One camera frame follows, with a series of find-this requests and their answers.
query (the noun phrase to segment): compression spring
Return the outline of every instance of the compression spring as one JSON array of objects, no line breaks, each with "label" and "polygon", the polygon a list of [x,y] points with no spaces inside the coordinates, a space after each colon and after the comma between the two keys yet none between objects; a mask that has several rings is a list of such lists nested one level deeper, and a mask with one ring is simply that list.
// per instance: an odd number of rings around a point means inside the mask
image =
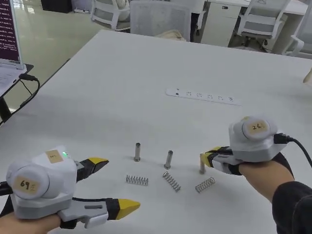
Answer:
[{"label": "compression spring", "polygon": [[126,182],[128,184],[138,184],[138,185],[148,185],[148,178],[140,177],[140,176],[133,176],[133,175],[127,175],[126,176]]},{"label": "compression spring", "polygon": [[178,192],[181,189],[181,186],[178,185],[178,183],[175,181],[175,179],[172,178],[172,176],[169,174],[169,172],[165,172],[162,177],[165,178],[166,181],[171,185],[171,187]]},{"label": "compression spring", "polygon": [[209,179],[205,180],[204,182],[198,184],[195,189],[198,193],[202,192],[205,189],[208,189],[210,186],[215,184],[215,179],[210,177]]}]

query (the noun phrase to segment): white power strip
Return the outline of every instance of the white power strip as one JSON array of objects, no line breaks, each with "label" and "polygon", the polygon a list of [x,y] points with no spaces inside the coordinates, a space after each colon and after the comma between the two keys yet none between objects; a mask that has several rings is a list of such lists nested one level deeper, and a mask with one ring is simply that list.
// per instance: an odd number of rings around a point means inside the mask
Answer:
[{"label": "white power strip", "polygon": [[193,92],[188,90],[180,90],[180,89],[166,89],[166,95],[180,97],[180,98],[190,98],[202,101],[212,101],[212,102],[220,102],[229,105],[237,105],[241,106],[240,102],[234,97],[225,97],[221,95],[215,94],[205,94],[199,92]]}]

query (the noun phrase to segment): metal peg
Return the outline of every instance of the metal peg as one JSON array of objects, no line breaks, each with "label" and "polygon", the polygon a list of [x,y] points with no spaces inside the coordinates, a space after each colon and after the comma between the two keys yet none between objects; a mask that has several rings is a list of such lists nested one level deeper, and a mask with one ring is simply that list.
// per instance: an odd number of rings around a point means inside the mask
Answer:
[{"label": "metal peg", "polygon": [[136,143],[136,154],[134,157],[134,161],[135,162],[140,162],[141,158],[140,158],[140,149],[141,149],[141,144],[140,143]]},{"label": "metal peg", "polygon": [[164,168],[166,168],[167,170],[171,168],[170,163],[171,163],[171,159],[172,159],[173,154],[174,154],[174,152],[172,150],[168,151],[167,160],[166,160],[166,163],[164,164]]},{"label": "metal peg", "polygon": [[205,169],[205,163],[201,160],[201,157],[200,157],[200,170],[199,170],[199,173],[200,174],[205,174],[206,172],[206,169]]}]

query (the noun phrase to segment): tiled floor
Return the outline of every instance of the tiled floor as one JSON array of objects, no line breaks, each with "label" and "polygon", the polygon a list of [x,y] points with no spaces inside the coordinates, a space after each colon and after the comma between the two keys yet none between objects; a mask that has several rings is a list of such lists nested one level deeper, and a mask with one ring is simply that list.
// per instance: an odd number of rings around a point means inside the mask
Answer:
[{"label": "tiled floor", "polygon": [[[40,0],[14,0],[22,59],[34,65],[30,72],[44,83],[67,59],[104,27],[91,22],[89,14],[43,11]],[[36,84],[25,82],[31,91]],[[28,98],[18,84],[5,99],[18,108]]]}]

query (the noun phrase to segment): handwritten number label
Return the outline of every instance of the handwritten number label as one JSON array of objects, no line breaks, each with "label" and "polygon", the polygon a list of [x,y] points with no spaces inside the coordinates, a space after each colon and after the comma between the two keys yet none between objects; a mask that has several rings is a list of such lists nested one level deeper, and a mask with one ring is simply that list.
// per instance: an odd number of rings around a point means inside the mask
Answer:
[{"label": "handwritten number label", "polygon": [[261,132],[265,132],[268,130],[268,126],[265,121],[260,120],[258,122],[254,122],[248,125],[248,130],[250,134],[257,134]]},{"label": "handwritten number label", "polygon": [[21,192],[27,193],[27,194],[36,194],[37,190],[40,186],[40,183],[22,176],[16,177],[13,189],[19,190]]},{"label": "handwritten number label", "polygon": [[50,150],[45,152],[50,160],[50,163],[62,162],[63,157],[59,154],[58,150]]},{"label": "handwritten number label", "polygon": [[29,182],[28,182],[28,181],[23,180],[23,181],[20,183],[20,186],[21,186],[21,187],[26,186],[26,189],[29,190]]}]

